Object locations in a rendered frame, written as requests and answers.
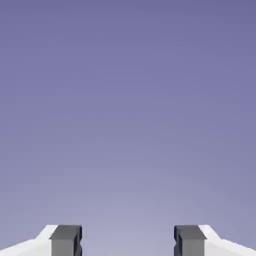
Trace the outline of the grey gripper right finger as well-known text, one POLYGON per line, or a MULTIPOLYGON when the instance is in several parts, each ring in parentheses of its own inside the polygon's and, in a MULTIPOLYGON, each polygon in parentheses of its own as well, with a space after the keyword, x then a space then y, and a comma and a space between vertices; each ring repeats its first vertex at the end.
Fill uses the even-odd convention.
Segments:
POLYGON ((222 239, 208 224, 175 225, 174 256, 256 256, 256 249, 222 239))

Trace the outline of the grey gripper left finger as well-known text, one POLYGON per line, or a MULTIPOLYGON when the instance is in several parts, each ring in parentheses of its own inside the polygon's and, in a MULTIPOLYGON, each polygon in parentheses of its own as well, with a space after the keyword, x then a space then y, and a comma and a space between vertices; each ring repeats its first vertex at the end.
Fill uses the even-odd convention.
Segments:
POLYGON ((48 224, 36 238, 0 250, 0 256, 83 256, 81 225, 48 224))

